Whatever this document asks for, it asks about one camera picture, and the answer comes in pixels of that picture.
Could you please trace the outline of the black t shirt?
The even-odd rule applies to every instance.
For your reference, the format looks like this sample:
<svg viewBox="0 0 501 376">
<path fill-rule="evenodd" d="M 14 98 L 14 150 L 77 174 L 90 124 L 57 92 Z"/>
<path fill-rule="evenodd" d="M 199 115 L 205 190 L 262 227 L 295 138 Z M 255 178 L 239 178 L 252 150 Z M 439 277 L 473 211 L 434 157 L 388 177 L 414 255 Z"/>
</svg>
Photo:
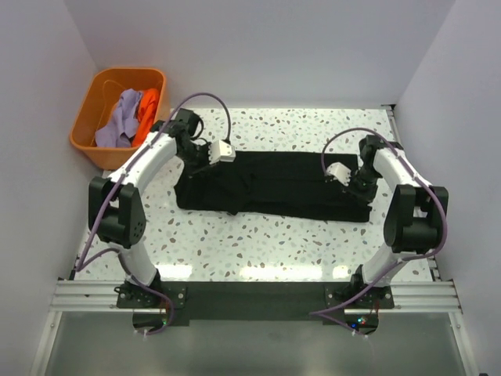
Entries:
<svg viewBox="0 0 501 376">
<path fill-rule="evenodd" d="M 365 223 L 372 208 L 360 204 L 322 167 L 340 162 L 358 167 L 354 154 L 239 151 L 233 162 L 190 175 L 183 169 L 175 184 L 179 208 L 236 215 L 257 212 L 302 219 Z"/>
</svg>

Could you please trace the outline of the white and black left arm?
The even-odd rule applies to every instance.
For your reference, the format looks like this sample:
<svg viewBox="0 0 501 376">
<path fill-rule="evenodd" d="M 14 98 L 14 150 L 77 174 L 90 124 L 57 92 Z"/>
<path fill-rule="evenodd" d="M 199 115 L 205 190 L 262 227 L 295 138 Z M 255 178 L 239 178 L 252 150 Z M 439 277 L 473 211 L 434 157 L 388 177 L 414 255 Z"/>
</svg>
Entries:
<svg viewBox="0 0 501 376">
<path fill-rule="evenodd" d="M 114 288 L 120 308 L 167 308 L 162 298 L 160 272 L 147 254 L 142 236 L 146 214 L 142 193 L 163 165 L 179 157 L 188 176 L 210 167 L 211 144 L 196 144 L 204 130 L 200 116 L 181 109 L 167 122 L 152 146 L 141 146 L 108 178 L 95 177 L 88 188 L 88 227 L 108 248 L 83 260 L 83 269 L 100 255 L 113 252 L 125 272 L 125 282 Z"/>
</svg>

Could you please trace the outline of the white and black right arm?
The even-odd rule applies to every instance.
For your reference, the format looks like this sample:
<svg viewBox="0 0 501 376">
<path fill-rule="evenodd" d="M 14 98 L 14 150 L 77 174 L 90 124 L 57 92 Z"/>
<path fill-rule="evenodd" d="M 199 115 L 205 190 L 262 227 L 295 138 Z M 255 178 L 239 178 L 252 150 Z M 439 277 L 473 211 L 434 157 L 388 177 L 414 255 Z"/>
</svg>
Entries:
<svg viewBox="0 0 501 376">
<path fill-rule="evenodd" d="M 347 300 L 345 306 L 365 308 L 408 262 L 423 259 L 443 246 L 449 192 L 420 177 L 398 143 L 366 136 L 359 142 L 359 151 L 362 167 L 351 174 L 347 191 L 368 204 L 376 196 L 379 179 L 392 190 L 383 225 L 383 244 L 357 268 L 349 285 L 339 294 Z"/>
</svg>

